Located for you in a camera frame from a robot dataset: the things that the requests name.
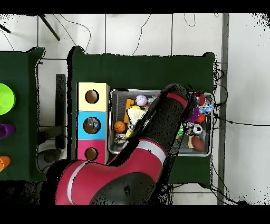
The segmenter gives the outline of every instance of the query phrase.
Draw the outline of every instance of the brown football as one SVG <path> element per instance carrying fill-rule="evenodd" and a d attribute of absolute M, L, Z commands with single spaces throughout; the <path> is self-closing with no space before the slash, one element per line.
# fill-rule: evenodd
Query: brown football
<path fill-rule="evenodd" d="M 194 147 L 195 150 L 203 152 L 205 150 L 205 145 L 202 140 L 199 138 L 193 137 L 191 139 L 192 146 Z"/>

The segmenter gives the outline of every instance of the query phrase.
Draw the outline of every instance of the purple cup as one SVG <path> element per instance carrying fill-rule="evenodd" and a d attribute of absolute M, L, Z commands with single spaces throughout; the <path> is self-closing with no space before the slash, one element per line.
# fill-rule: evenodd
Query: purple cup
<path fill-rule="evenodd" d="M 15 132 L 15 126 L 12 124 L 0 124 L 0 139 L 3 139 Z"/>

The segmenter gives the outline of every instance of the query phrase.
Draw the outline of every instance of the orange basketball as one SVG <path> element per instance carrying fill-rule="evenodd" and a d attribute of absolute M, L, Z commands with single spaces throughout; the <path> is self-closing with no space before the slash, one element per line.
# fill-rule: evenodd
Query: orange basketball
<path fill-rule="evenodd" d="M 114 124 L 114 130 L 117 133 L 123 133 L 125 129 L 126 129 L 126 125 L 124 124 L 124 122 L 120 120 Z"/>

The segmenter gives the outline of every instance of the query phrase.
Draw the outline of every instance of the green table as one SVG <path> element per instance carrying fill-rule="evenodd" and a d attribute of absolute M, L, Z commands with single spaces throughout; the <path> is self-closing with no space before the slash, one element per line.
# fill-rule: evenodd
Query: green table
<path fill-rule="evenodd" d="M 202 57 L 176 55 L 121 56 L 112 54 L 84 54 L 81 47 L 73 47 L 68 62 L 68 136 L 71 159 L 75 159 L 76 82 L 106 82 L 111 89 L 161 90 L 178 83 L 191 85 L 194 91 L 213 92 L 213 53 Z M 169 179 L 170 183 L 202 183 L 210 185 L 210 158 L 177 156 Z"/>
<path fill-rule="evenodd" d="M 16 104 L 0 123 L 16 126 L 16 132 L 0 140 L 0 156 L 9 156 L 10 165 L 0 172 L 0 180 L 44 181 L 36 167 L 37 91 L 36 67 L 43 48 L 27 52 L 0 51 L 0 82 L 15 93 Z"/>

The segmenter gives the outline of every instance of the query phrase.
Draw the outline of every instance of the round hole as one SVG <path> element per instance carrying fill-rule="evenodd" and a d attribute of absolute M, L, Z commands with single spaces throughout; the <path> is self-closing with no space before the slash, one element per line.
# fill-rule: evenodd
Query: round hole
<path fill-rule="evenodd" d="M 85 100 L 89 104 L 95 104 L 99 100 L 99 94 L 98 94 L 98 92 L 96 90 L 94 90 L 94 89 L 88 90 L 86 92 L 86 94 L 85 94 Z"/>
<path fill-rule="evenodd" d="M 101 128 L 101 123 L 96 117 L 89 117 L 83 122 L 83 129 L 88 134 L 96 134 Z"/>
<path fill-rule="evenodd" d="M 90 147 L 85 150 L 84 156 L 87 160 L 93 161 L 95 160 L 99 155 L 99 152 L 96 148 Z"/>

